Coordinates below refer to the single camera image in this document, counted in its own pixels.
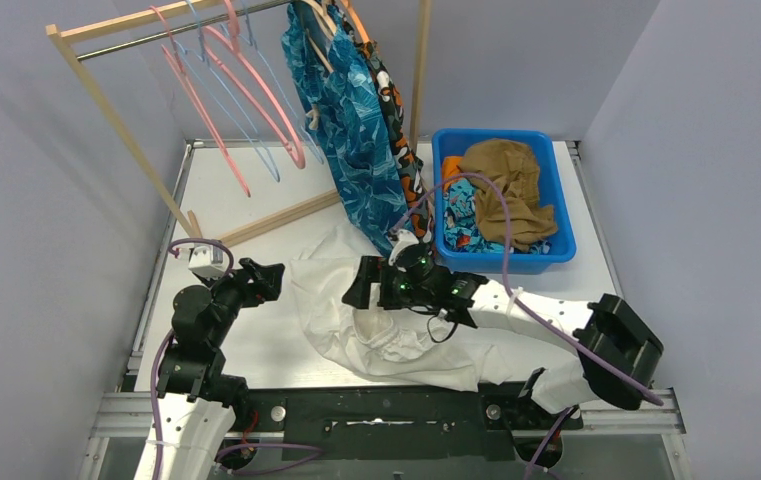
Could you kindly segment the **light blue shark print shorts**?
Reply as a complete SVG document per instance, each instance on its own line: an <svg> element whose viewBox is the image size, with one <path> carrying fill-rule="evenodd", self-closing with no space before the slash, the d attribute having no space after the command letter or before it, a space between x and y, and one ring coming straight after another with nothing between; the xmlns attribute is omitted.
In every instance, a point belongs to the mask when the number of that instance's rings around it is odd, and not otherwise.
<svg viewBox="0 0 761 480"><path fill-rule="evenodd" d="M557 231L554 208L539 204L536 188L496 182L501 194L479 181L462 178L443 192L444 226L455 252L504 252L510 239L516 253L545 253L547 238Z"/></svg>

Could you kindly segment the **white shorts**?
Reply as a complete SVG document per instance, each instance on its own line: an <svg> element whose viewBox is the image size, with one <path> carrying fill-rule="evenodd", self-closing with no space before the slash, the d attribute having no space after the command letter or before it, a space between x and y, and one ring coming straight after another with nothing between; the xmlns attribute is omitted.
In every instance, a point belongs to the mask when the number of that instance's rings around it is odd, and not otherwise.
<svg viewBox="0 0 761 480"><path fill-rule="evenodd" d="M457 391L525 380L536 368L554 369L575 358L565 340L511 306L495 280L476 300L474 316L485 323L477 329L453 331L447 322L407 309L345 304L360 260L376 253L359 230L343 224L290 262L301 328L322 357L369 379ZM562 361L551 358L553 351L562 352Z"/></svg>

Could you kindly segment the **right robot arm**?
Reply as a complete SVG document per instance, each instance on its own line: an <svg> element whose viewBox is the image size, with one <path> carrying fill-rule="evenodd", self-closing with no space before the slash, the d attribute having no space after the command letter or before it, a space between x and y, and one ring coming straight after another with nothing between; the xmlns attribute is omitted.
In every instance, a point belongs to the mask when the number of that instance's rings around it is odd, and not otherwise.
<svg viewBox="0 0 761 480"><path fill-rule="evenodd" d="M397 246L388 258L364 256L342 301L355 309L415 310L473 329L508 331L573 353L525 382L520 417L534 427L558 413L601 400L633 411L659 404L650 384L664 345L623 298L561 300L512 290L483 275L437 264L426 246Z"/></svg>

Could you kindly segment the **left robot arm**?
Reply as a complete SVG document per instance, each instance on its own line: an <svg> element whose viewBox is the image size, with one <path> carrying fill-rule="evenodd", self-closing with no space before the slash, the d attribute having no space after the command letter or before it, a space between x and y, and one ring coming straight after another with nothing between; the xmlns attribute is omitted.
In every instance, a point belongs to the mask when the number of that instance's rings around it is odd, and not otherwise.
<svg viewBox="0 0 761 480"><path fill-rule="evenodd" d="M227 433L253 418L245 378L224 373L221 346L241 310L275 301L285 267L242 258L217 280L201 280L172 301L171 333L151 370L151 428L138 479L205 479Z"/></svg>

